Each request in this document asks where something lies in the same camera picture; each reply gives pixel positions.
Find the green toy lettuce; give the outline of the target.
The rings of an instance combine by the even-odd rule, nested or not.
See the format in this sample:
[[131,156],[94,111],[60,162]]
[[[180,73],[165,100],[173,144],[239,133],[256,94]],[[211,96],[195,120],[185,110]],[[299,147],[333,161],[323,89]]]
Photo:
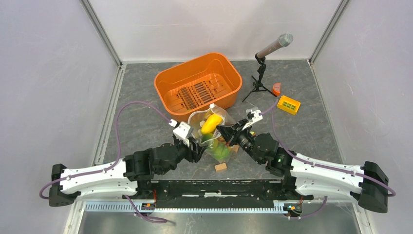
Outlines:
[[214,139],[206,149],[206,153],[220,163],[226,162],[230,158],[230,148],[218,139]]

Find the yellow toy mango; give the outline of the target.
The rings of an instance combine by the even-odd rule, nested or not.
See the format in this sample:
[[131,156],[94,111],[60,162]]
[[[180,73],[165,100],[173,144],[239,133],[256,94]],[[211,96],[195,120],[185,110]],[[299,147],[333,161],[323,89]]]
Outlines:
[[201,134],[212,134],[216,127],[223,122],[223,118],[217,114],[210,115],[201,127]]

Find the polka dot zip top bag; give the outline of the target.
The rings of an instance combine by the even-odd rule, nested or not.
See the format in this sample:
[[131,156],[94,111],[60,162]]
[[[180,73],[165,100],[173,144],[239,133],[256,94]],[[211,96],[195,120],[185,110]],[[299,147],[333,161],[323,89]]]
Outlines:
[[205,148],[206,154],[219,163],[229,161],[232,148],[227,146],[217,128],[218,125],[235,124],[235,120],[225,109],[212,103],[206,110],[193,112],[189,116],[188,124],[193,128],[192,136]]

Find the orange plastic basket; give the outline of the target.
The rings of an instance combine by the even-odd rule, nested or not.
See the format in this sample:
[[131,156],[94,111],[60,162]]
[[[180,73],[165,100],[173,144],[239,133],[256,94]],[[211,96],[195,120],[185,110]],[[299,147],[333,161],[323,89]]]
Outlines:
[[154,79],[165,110],[177,121],[187,121],[193,112],[206,110],[212,103],[231,107],[242,84],[233,64],[217,52],[173,66]]

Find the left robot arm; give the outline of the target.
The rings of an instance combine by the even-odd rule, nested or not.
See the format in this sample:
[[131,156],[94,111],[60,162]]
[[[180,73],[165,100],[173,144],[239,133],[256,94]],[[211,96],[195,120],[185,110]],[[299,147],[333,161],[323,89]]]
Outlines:
[[67,206],[87,197],[150,197],[155,175],[175,170],[183,159],[197,163],[205,151],[193,137],[189,138],[189,145],[177,137],[173,141],[98,166],[70,169],[63,164],[53,165],[47,196],[49,206]]

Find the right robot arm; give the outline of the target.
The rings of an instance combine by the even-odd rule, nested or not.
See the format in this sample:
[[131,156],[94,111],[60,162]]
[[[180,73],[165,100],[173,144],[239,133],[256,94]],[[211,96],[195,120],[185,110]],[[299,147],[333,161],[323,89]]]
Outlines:
[[243,119],[216,129],[227,145],[239,146],[272,175],[282,177],[284,197],[348,198],[368,211],[387,213],[392,192],[389,178],[378,164],[365,161],[363,165],[344,165],[310,158],[281,147],[269,133],[253,136],[247,124]]

